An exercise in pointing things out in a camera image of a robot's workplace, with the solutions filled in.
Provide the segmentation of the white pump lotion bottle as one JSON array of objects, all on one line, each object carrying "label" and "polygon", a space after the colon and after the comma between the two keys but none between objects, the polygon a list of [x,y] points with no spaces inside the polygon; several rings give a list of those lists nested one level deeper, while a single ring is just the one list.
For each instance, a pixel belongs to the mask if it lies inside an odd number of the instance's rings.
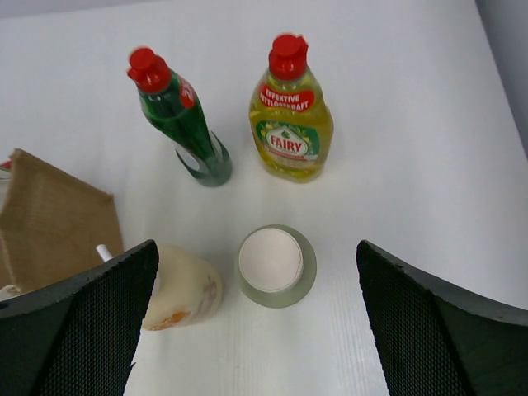
[{"label": "white pump lotion bottle", "polygon": [[160,331],[213,315],[223,295],[219,273],[180,247],[159,243],[157,250],[158,272],[142,328]]}]

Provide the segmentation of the white cap cream bottle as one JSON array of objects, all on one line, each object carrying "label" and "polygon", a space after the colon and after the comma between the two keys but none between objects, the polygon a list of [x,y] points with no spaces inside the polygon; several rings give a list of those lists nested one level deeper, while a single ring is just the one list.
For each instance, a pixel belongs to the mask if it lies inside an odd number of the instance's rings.
[{"label": "white cap cream bottle", "polygon": [[269,224],[241,242],[234,275],[251,301],[283,309],[299,303],[311,291],[317,257],[302,233],[283,224]]}]

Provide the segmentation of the green dish soap bottle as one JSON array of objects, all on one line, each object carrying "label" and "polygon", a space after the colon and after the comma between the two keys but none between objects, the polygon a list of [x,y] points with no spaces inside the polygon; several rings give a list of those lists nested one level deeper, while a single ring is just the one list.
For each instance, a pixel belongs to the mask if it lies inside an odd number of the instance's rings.
[{"label": "green dish soap bottle", "polygon": [[192,85],[149,47],[131,52],[127,75],[137,87],[144,117],[172,141],[189,174],[202,186],[225,184],[233,170],[231,158],[208,127]]}]

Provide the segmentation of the watermelon print canvas bag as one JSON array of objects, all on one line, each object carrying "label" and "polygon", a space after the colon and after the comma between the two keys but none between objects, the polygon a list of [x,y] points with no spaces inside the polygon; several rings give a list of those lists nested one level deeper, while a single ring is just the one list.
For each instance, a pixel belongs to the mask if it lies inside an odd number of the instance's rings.
[{"label": "watermelon print canvas bag", "polygon": [[113,195],[20,148],[1,165],[1,298],[101,265],[124,251]]}]

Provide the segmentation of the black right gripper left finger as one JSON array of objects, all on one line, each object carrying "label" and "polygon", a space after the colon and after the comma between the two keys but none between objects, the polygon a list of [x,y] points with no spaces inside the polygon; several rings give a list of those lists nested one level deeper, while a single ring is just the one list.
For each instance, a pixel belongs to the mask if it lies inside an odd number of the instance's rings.
[{"label": "black right gripper left finger", "polygon": [[1,303],[3,395],[122,395],[158,271],[148,240]]}]

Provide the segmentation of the yellow dish soap bottle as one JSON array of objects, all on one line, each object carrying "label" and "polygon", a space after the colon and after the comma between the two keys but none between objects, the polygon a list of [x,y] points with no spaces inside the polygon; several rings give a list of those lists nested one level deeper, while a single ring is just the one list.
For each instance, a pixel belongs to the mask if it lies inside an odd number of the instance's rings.
[{"label": "yellow dish soap bottle", "polygon": [[311,182],[321,174],[334,131],[323,90],[308,65],[308,51],[302,35],[278,35],[248,109],[252,137],[265,169],[298,183]]}]

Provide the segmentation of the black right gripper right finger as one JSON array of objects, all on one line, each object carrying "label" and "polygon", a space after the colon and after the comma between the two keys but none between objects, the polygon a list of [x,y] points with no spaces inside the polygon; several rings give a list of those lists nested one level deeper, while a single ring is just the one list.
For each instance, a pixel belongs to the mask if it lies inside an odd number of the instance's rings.
[{"label": "black right gripper right finger", "polygon": [[366,240],[363,300],[391,395],[525,395],[527,312],[419,270]]}]

